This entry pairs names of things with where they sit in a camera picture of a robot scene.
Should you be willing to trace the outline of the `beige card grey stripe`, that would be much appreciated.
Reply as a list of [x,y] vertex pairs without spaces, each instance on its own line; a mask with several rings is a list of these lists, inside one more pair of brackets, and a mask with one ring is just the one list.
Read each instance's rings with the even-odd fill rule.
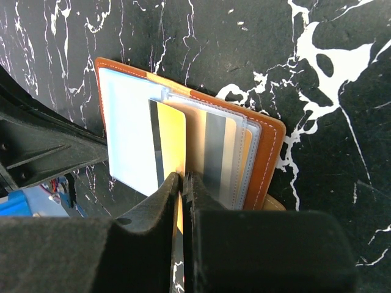
[[198,173],[213,197],[227,204],[232,195],[233,145],[237,123],[217,108],[167,99],[164,102],[186,117],[186,170]]

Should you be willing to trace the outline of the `brown leather card holder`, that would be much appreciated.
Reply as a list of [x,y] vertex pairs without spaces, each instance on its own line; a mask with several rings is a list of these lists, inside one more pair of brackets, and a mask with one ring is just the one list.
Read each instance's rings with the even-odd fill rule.
[[103,68],[114,70],[118,73],[124,73],[128,76],[141,78],[142,80],[156,82],[157,84],[166,86],[175,93],[181,93],[192,100],[232,110],[236,113],[243,114],[251,122],[258,123],[262,128],[259,138],[260,144],[255,154],[255,164],[250,177],[247,194],[244,197],[243,209],[262,209],[264,201],[267,199],[268,188],[271,183],[276,164],[279,160],[279,154],[286,134],[286,127],[284,123],[270,116],[254,112],[244,107],[226,102],[220,98],[198,92],[151,72],[103,57],[96,58],[95,69],[100,70]]

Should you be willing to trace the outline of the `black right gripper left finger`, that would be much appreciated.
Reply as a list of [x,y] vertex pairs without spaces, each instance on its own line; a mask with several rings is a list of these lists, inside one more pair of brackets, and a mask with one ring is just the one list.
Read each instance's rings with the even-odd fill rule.
[[180,177],[120,218],[2,217],[2,292],[170,292]]

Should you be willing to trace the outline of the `gold card black stripe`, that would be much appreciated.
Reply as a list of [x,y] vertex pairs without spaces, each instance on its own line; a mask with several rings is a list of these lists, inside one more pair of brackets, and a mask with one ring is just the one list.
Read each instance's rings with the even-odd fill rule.
[[158,189],[175,172],[183,176],[186,165],[186,117],[169,104],[147,101],[150,131],[147,139],[147,174],[150,187]]

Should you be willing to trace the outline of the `blue plastic bin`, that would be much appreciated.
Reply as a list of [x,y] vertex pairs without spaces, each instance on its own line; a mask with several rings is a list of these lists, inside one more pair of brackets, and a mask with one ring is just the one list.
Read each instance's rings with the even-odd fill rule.
[[22,190],[13,191],[1,198],[1,217],[32,217],[27,198]]

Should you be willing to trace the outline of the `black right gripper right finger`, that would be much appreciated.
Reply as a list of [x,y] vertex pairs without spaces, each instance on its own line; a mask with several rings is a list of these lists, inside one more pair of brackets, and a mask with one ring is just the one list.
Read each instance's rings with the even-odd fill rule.
[[356,292],[343,228],[319,211],[224,208],[200,177],[183,180],[186,292]]

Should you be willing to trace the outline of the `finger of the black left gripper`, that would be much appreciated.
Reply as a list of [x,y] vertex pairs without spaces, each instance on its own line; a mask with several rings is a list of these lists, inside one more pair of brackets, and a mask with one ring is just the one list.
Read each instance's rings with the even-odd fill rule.
[[105,139],[31,97],[1,69],[1,192],[33,187],[107,159]]

